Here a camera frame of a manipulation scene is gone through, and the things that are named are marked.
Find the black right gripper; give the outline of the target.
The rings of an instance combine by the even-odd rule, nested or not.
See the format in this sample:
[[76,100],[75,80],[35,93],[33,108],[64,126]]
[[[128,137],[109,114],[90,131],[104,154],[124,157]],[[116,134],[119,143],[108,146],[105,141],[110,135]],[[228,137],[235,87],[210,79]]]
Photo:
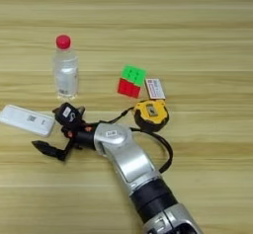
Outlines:
[[[77,110],[81,117],[83,117],[86,111],[85,107],[79,107]],[[40,140],[33,141],[32,144],[43,155],[53,157],[59,161],[64,162],[73,147],[76,149],[95,149],[94,136],[97,126],[98,124],[96,122],[82,123],[75,129],[70,129],[64,126],[62,128],[62,132],[66,138],[70,139],[64,149],[58,149],[54,146],[49,145],[47,142]]]

